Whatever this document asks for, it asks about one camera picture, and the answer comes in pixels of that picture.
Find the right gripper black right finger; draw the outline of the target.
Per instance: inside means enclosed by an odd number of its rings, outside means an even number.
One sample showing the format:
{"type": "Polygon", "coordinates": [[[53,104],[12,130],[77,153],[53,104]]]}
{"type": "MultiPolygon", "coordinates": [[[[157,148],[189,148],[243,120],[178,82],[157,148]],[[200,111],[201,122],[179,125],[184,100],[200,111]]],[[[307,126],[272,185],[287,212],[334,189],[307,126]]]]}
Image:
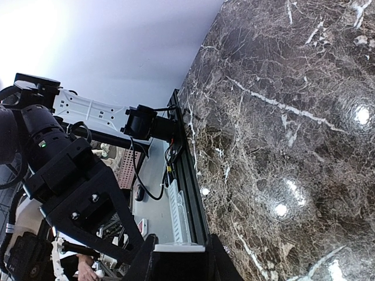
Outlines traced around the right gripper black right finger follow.
{"type": "Polygon", "coordinates": [[[206,252],[208,254],[208,280],[243,281],[216,234],[210,234],[206,252]]]}

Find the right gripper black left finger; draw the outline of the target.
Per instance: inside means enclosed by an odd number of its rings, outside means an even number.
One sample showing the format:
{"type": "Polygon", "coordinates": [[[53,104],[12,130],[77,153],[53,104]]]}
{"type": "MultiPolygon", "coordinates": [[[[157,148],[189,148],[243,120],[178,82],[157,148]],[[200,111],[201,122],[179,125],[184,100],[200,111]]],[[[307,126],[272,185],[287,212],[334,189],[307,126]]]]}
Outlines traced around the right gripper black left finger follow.
{"type": "Polygon", "coordinates": [[[128,272],[123,277],[123,280],[146,281],[151,279],[152,254],[157,243],[158,237],[155,234],[150,234],[147,237],[132,261],[128,272]]]}

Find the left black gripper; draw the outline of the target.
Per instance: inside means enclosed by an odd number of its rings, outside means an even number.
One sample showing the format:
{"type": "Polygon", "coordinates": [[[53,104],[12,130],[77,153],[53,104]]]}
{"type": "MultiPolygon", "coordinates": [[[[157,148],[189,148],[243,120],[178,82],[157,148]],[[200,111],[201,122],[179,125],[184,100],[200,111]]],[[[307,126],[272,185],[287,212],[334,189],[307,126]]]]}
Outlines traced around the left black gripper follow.
{"type": "Polygon", "coordinates": [[[84,138],[58,139],[30,158],[34,175],[27,181],[31,199],[42,204],[50,226],[118,262],[131,264],[143,244],[127,197],[110,167],[96,156],[84,138]],[[117,214],[133,250],[115,246],[96,235],[117,214]]]}

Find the white remote control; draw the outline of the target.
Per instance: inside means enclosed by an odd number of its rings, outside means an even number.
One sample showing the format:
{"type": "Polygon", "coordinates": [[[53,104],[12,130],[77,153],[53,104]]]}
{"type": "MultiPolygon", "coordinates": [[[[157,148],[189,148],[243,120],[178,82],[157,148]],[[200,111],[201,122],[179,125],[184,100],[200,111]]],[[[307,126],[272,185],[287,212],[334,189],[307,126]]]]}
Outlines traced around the white remote control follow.
{"type": "Polygon", "coordinates": [[[154,246],[154,252],[200,253],[205,250],[205,246],[190,242],[170,242],[154,246]]]}

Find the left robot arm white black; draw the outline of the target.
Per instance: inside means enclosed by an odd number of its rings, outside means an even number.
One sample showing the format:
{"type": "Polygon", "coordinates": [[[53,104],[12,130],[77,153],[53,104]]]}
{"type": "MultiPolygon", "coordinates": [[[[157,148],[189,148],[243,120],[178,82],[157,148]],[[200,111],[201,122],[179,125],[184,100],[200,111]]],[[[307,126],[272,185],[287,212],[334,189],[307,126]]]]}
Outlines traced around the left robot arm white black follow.
{"type": "Polygon", "coordinates": [[[77,137],[67,117],[73,114],[77,96],[55,80],[17,74],[13,86],[1,98],[19,94],[14,104],[1,104],[1,163],[22,155],[32,171],[25,190],[41,204],[52,227],[120,262],[131,263],[143,237],[127,205],[125,194],[108,167],[91,150],[91,135],[77,137]],[[96,234],[97,228],[118,214],[131,249],[111,244],[96,234]]]}

